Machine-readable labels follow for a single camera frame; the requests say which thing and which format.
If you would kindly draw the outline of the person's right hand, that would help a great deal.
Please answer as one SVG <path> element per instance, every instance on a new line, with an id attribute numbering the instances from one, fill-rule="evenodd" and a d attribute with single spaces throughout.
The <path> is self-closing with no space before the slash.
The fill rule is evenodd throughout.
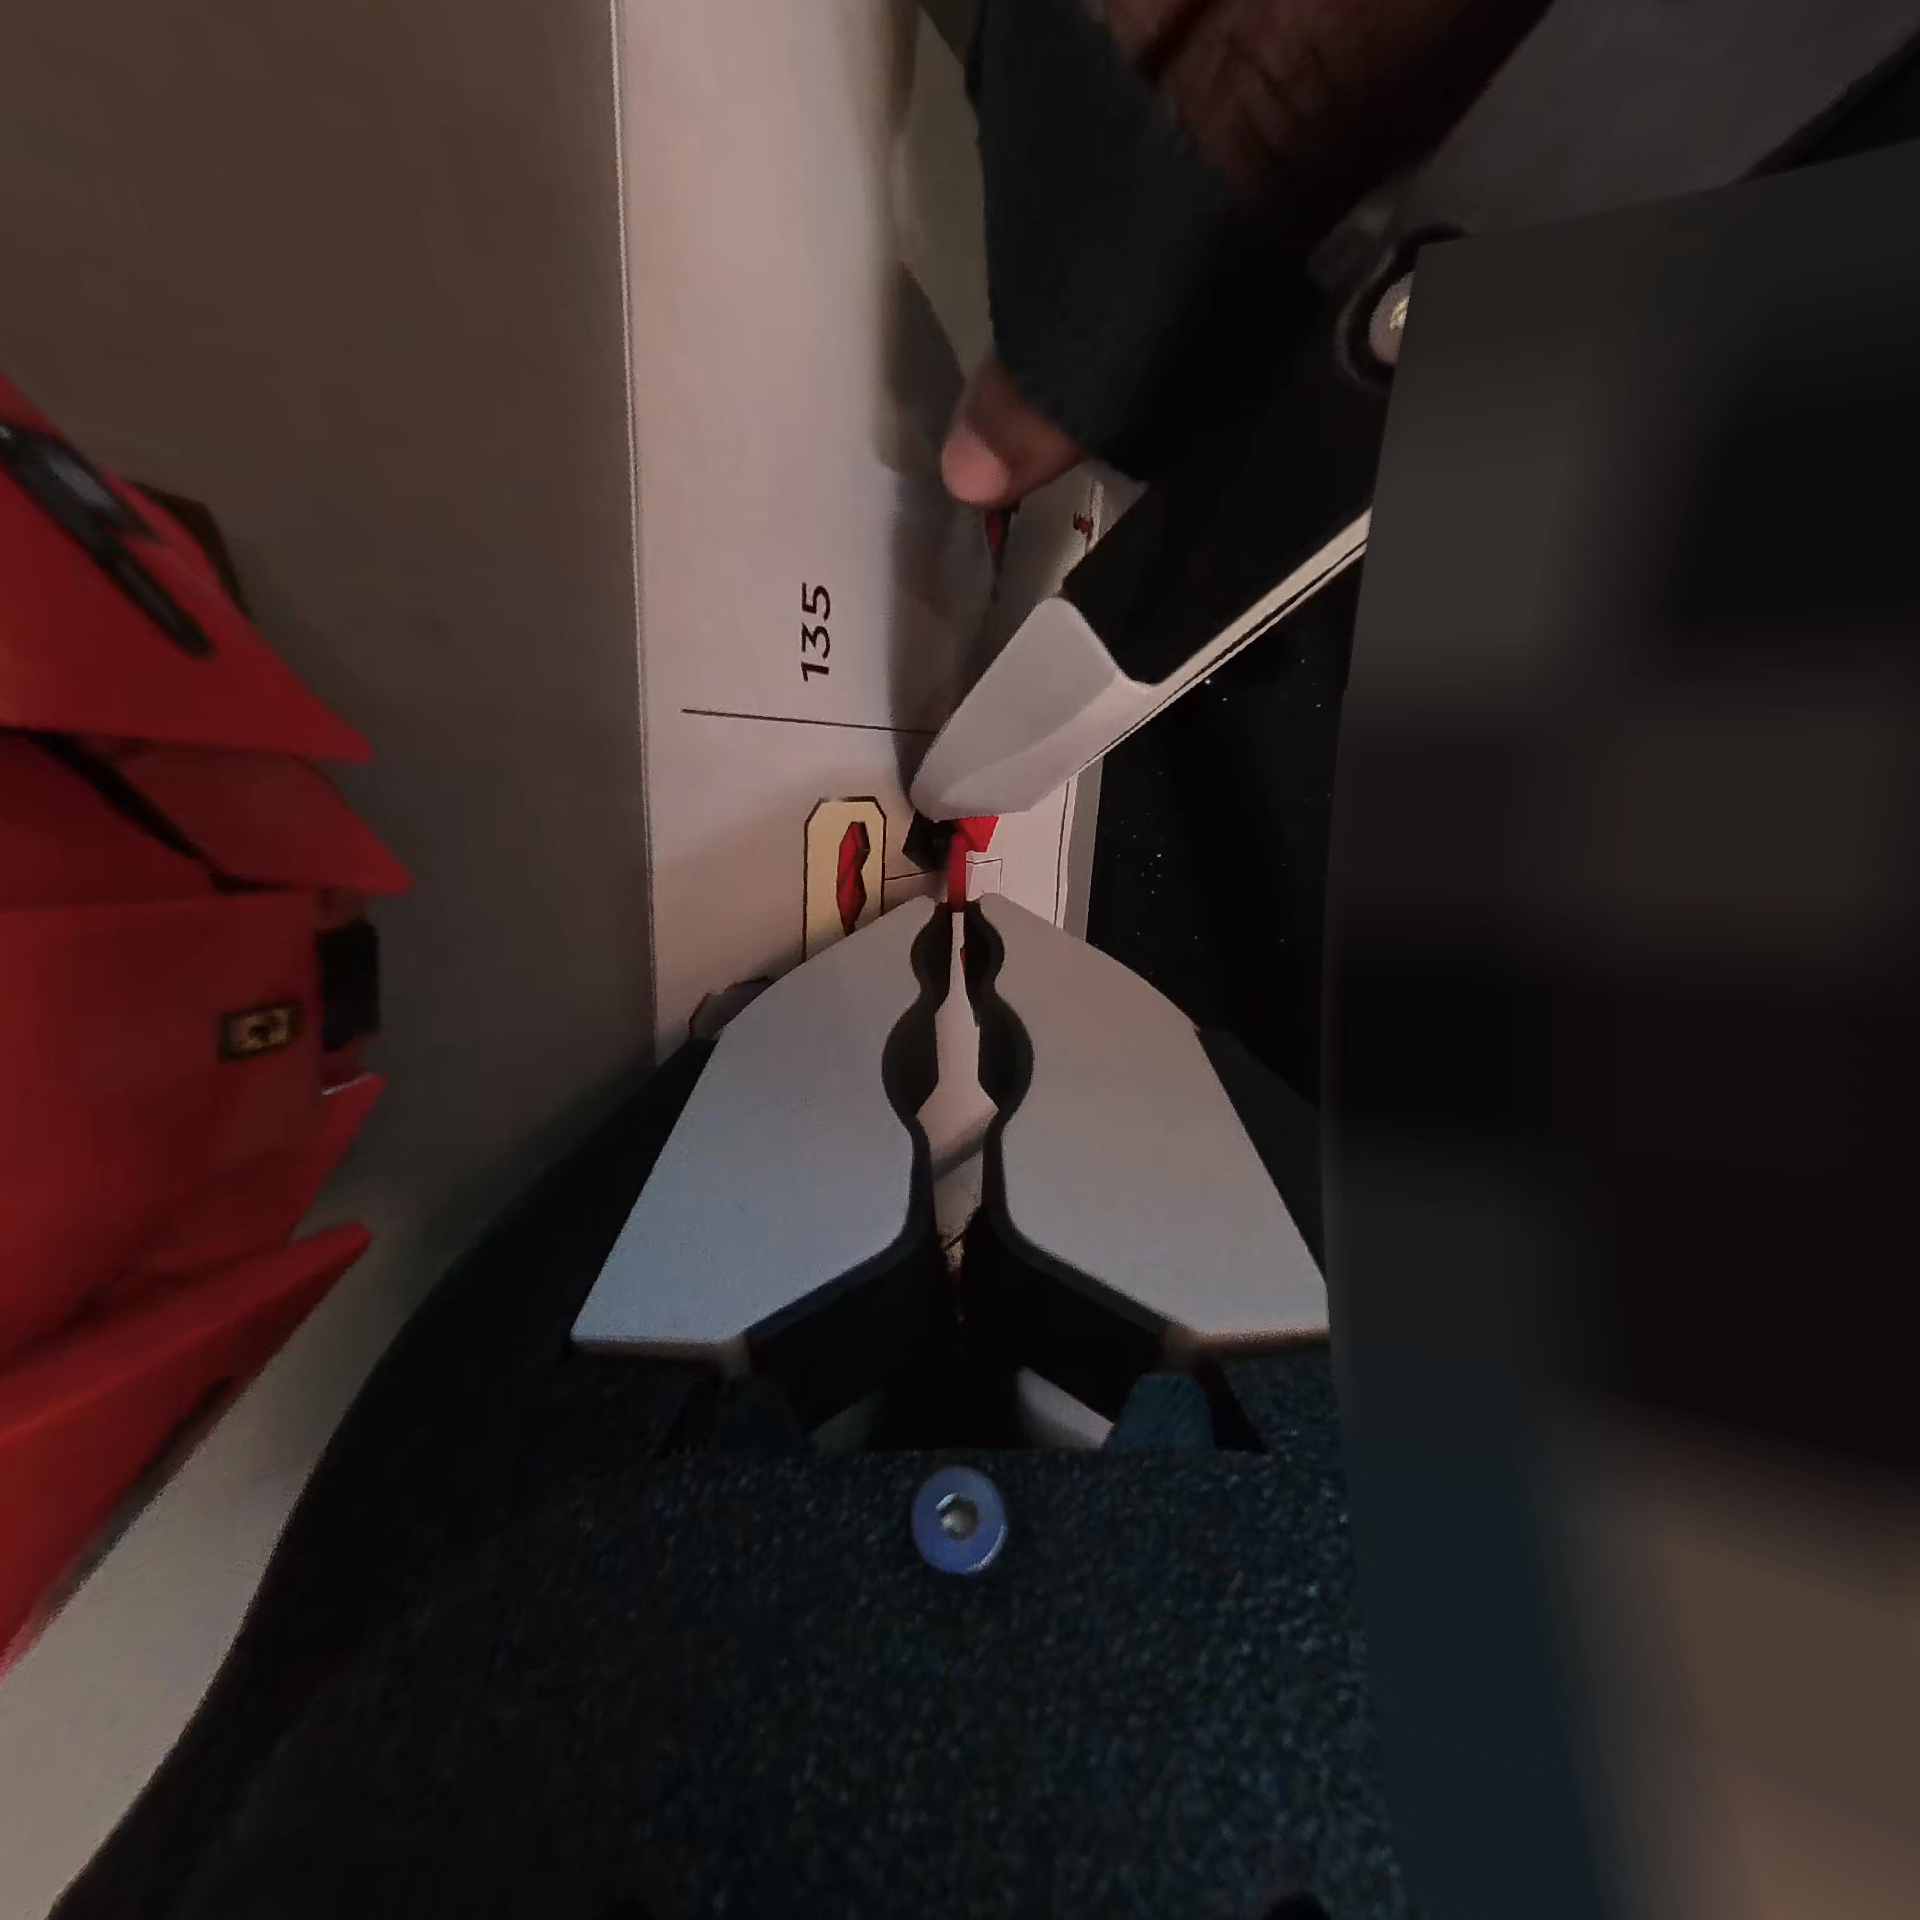
<path id="1" fill-rule="evenodd" d="M 1003 510 L 1147 483 L 1258 370 L 1308 254 L 1424 161 L 1544 2 L 972 6 L 993 344 L 943 483 Z"/>

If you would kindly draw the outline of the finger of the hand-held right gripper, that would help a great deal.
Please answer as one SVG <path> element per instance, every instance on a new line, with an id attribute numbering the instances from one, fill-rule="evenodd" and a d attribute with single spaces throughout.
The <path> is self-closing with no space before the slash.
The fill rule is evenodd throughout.
<path id="1" fill-rule="evenodd" d="M 911 805 L 930 823 L 1036 809 L 1308 607 L 1362 560 L 1371 533 L 1364 510 L 1153 683 L 1119 665 L 1064 593 L 1045 599 L 936 734 L 909 786 Z"/>

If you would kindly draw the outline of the lego instruction booklet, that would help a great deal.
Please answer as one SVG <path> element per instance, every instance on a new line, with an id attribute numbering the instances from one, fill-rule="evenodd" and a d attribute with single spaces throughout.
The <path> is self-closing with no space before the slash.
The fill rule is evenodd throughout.
<path id="1" fill-rule="evenodd" d="M 1135 503 L 940 473 L 991 346 L 965 4 L 616 4 L 660 1059 L 940 881 L 906 790 Z"/>

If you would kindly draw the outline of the red lego car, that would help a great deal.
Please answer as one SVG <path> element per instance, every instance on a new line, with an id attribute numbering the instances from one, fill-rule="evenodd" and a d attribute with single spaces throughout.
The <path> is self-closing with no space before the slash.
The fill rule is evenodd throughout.
<path id="1" fill-rule="evenodd" d="M 366 756 L 204 522 L 7 380 L 5 1666 L 370 1247 L 302 1233 L 385 1088 Z"/>

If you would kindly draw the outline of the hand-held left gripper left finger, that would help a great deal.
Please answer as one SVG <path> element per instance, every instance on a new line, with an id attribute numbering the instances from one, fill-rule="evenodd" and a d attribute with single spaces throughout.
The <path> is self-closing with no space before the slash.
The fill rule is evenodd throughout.
<path id="1" fill-rule="evenodd" d="M 951 956 L 951 911 L 912 901 L 732 1019 L 574 1346 L 786 1388 L 881 1388 L 943 1343 L 952 1300 L 919 1116 Z"/>

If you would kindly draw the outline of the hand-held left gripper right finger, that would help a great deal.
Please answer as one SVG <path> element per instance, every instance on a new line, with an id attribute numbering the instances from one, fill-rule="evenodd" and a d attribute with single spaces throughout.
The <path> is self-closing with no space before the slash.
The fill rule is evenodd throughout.
<path id="1" fill-rule="evenodd" d="M 1060 1388 L 1324 1340 L 1322 1269 L 1192 1020 L 1011 901 L 967 911 L 994 1116 L 967 1233 L 978 1350 Z"/>

